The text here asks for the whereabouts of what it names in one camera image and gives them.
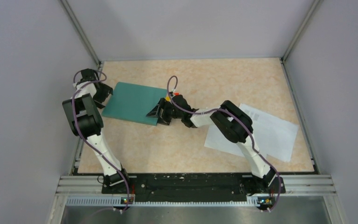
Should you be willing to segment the green file folder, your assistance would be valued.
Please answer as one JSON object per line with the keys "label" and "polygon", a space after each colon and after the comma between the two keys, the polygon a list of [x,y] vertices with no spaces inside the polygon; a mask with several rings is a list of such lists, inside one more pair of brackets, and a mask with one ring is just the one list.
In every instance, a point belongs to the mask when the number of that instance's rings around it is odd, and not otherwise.
{"label": "green file folder", "polygon": [[156,126],[158,119],[146,115],[166,95],[166,89],[118,82],[102,116]]}

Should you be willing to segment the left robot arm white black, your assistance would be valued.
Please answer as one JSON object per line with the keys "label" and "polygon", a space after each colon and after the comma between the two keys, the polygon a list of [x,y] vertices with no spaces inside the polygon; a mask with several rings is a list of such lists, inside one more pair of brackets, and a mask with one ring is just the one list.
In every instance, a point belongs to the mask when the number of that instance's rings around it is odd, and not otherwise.
{"label": "left robot arm white black", "polygon": [[104,137],[104,123],[99,111],[105,107],[103,102],[113,95],[113,88],[104,84],[107,77],[101,71],[83,69],[78,74],[81,79],[73,81],[75,93],[62,102],[70,129],[94,151],[103,168],[105,189],[115,188],[125,193],[130,189],[131,181]]}

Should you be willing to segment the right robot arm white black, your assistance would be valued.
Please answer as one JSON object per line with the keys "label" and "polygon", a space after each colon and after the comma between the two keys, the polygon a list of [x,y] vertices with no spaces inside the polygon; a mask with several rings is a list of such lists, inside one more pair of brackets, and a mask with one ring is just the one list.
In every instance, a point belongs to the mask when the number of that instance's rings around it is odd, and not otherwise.
{"label": "right robot arm white black", "polygon": [[219,108],[201,110],[191,107],[182,95],[169,95],[161,98],[146,116],[167,126],[173,119],[180,119],[188,128],[216,126],[247,159],[258,191],[268,192],[274,184],[282,186],[279,172],[260,154],[253,136],[252,119],[231,101],[224,101]]}

